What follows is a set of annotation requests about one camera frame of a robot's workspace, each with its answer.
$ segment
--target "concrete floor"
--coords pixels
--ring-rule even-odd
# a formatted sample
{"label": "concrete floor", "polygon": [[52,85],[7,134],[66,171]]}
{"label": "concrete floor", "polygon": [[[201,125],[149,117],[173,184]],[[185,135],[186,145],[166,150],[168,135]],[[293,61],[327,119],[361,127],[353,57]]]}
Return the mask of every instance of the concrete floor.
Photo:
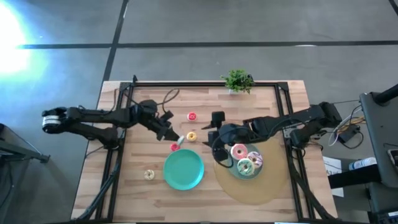
{"label": "concrete floor", "polygon": [[[16,50],[17,44],[110,44],[122,0],[0,1],[0,123],[45,154],[32,161],[7,223],[69,219],[87,141],[41,130],[42,110],[95,108],[109,49]],[[128,4],[120,43],[213,41],[398,40],[388,0],[135,0]],[[398,83],[398,45],[118,49],[110,80],[218,80],[243,68],[256,80],[304,80],[311,103],[355,100]],[[348,116],[357,103],[338,105]],[[324,156],[372,156],[369,137]],[[360,220],[338,207],[344,220]]]}

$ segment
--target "potted plant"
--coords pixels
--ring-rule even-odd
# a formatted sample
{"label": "potted plant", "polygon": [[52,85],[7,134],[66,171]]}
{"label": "potted plant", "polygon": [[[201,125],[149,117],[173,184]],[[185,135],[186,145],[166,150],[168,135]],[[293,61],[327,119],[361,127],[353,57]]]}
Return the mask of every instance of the potted plant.
{"label": "potted plant", "polygon": [[253,77],[245,70],[231,70],[229,76],[221,76],[225,80],[225,87],[229,89],[229,94],[238,94],[240,91],[250,94],[250,89],[254,84]]}

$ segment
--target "wooden tabletop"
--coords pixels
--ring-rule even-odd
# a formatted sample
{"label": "wooden tabletop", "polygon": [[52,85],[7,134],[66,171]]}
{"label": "wooden tabletop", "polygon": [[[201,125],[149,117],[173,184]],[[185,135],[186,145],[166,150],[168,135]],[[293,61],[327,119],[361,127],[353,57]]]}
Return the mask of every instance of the wooden tabletop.
{"label": "wooden tabletop", "polygon": [[[309,107],[303,81],[288,81],[294,111]],[[113,105],[113,90],[120,82],[104,82],[98,108],[109,110]],[[136,101],[163,100],[171,87],[134,88]],[[174,117],[171,119],[178,134],[194,131],[196,143],[189,148],[196,151],[205,163],[205,175],[199,185],[188,191],[171,189],[162,177],[163,164],[170,153],[170,142],[159,142],[155,134],[141,125],[128,129],[119,179],[114,222],[294,222],[297,216],[290,181],[280,194],[263,205],[246,205],[228,196],[218,184],[213,169],[210,148],[201,144],[207,141],[207,130],[201,130],[211,120],[212,111],[225,111],[226,121],[241,124],[243,119],[256,116],[279,116],[275,91],[269,87],[254,87],[250,95],[229,95],[225,87],[182,87],[176,99],[165,105]],[[198,119],[187,121],[187,114],[196,112]],[[100,147],[98,141],[89,143],[88,152]],[[81,215],[98,193],[103,175],[106,151],[92,153],[85,160],[76,195],[72,218]],[[326,210],[337,217],[322,154],[316,146],[308,147],[305,155],[310,188]],[[144,171],[155,171],[155,179],[144,179]],[[108,211],[107,197],[103,214]],[[305,200],[301,202],[307,216]]]}

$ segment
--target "pink donut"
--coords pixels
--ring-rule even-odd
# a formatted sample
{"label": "pink donut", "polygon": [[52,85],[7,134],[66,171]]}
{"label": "pink donut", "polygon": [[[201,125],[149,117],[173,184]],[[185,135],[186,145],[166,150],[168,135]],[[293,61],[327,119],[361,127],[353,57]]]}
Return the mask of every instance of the pink donut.
{"label": "pink donut", "polygon": [[248,159],[250,159],[253,162],[255,168],[259,168],[262,166],[263,160],[262,160],[262,156],[260,153],[249,152]]}
{"label": "pink donut", "polygon": [[231,148],[231,156],[236,160],[241,160],[248,156],[248,149],[244,144],[235,144]]}

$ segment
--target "tan plate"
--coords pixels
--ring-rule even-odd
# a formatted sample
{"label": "tan plate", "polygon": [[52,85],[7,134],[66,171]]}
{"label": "tan plate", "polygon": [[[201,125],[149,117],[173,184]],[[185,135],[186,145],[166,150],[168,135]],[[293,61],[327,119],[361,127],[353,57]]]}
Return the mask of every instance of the tan plate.
{"label": "tan plate", "polygon": [[264,163],[256,178],[237,179],[228,169],[215,162],[214,172],[220,186],[233,199],[250,204],[260,205],[274,199],[283,189],[289,177],[285,149],[276,138],[254,144]]}

